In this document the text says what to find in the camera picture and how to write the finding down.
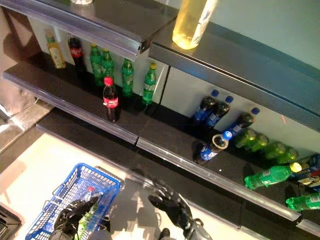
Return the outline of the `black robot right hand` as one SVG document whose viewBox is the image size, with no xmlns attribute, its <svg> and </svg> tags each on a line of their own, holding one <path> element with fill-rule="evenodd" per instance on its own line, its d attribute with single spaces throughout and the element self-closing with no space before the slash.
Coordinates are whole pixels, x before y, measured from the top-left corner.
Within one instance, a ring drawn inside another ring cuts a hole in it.
<svg viewBox="0 0 320 240">
<path fill-rule="evenodd" d="M 153 194 L 148 196 L 150 203 L 166 212 L 171 222 L 183 230 L 186 237 L 192 224 L 192 212 L 182 196 L 162 181 L 153 182 Z"/>
</svg>

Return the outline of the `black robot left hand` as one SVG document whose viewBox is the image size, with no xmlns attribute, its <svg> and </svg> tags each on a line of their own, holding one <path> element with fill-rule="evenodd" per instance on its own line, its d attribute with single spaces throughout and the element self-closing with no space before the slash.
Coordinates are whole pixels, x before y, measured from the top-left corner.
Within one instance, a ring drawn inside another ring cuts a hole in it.
<svg viewBox="0 0 320 240">
<path fill-rule="evenodd" d="M 79 240 L 80 221 L 98 200 L 98 196 L 91 197 L 89 201 L 78 199 L 64 208 L 54 223 L 54 230 L 49 236 L 49 240 Z"/>
</svg>

